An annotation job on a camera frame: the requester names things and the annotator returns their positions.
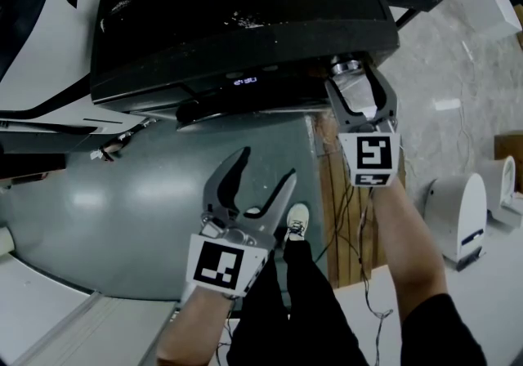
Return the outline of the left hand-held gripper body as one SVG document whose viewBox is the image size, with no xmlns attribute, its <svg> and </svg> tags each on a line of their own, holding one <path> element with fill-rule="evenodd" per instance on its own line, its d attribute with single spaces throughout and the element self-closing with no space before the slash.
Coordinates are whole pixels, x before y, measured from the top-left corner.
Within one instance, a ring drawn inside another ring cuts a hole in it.
<svg viewBox="0 0 523 366">
<path fill-rule="evenodd" d="M 275 227 L 260 217 L 202 215 L 190 237 L 186 281 L 227 297 L 245 297 L 275 248 Z"/>
</svg>

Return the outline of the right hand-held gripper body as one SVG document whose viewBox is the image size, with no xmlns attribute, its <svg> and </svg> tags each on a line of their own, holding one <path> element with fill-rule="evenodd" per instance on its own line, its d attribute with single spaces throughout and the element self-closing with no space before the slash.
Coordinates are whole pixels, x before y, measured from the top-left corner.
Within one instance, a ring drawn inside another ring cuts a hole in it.
<svg viewBox="0 0 523 366">
<path fill-rule="evenodd" d="M 387 187 L 397 175 L 400 160 L 400 133 L 397 118 L 384 118 L 350 125 L 356 119 L 337 118 L 340 145 L 356 187 Z"/>
</svg>

